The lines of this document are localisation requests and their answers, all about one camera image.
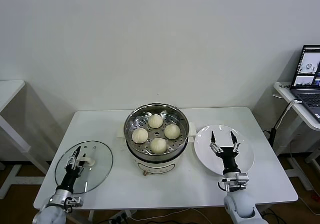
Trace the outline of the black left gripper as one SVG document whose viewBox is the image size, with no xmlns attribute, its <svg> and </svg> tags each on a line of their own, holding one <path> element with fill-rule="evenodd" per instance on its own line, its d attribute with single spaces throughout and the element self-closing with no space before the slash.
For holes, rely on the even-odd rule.
<svg viewBox="0 0 320 224">
<path fill-rule="evenodd" d="M 73 192 L 74 183 L 80 176 L 80 171 L 83 170 L 86 163 L 86 153 L 84 153 L 81 157 L 78 157 L 80 150 L 81 147 L 79 146 L 69 157 L 65 168 L 66 174 L 64 175 L 61 184 L 56 187 L 56 190 L 66 190 L 69 192 Z"/>
</svg>

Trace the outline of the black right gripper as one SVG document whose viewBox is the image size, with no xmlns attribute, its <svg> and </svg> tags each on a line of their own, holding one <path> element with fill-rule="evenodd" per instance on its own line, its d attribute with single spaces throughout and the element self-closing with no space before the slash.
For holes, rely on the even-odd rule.
<svg viewBox="0 0 320 224">
<path fill-rule="evenodd" d="M 227 146 L 220 148 L 216 143 L 214 132 L 211 132 L 209 146 L 212 149 L 212 151 L 216 154 L 216 156 L 222 159 L 223 161 L 223 175 L 231 172 L 241 172 L 235 160 L 235 158 L 239 154 L 239 146 L 241 145 L 241 143 L 238 142 L 237 137 L 234 135 L 232 131 L 230 131 L 230 133 L 233 147 Z"/>
</svg>

